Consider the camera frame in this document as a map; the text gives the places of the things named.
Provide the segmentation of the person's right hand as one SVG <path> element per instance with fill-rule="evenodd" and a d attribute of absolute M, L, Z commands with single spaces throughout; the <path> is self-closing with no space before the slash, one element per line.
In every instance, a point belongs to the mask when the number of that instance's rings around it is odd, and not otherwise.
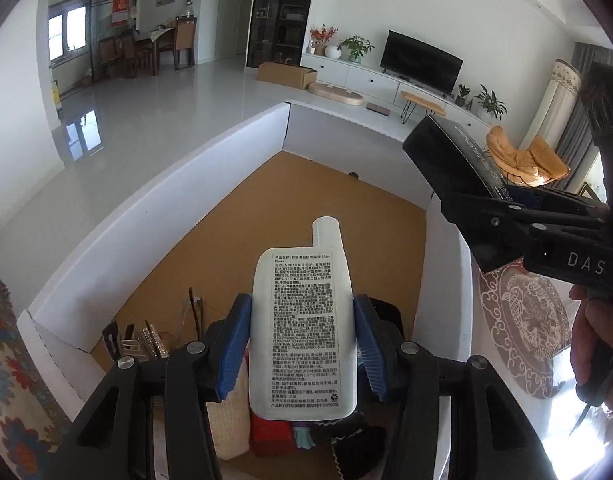
<path fill-rule="evenodd" d="M 591 377 L 591 356 L 596 341 L 603 340 L 613 350 L 613 305 L 599 299 L 589 300 L 586 288 L 581 285 L 573 285 L 569 295 L 579 300 L 570 359 L 576 382 L 581 386 Z"/>

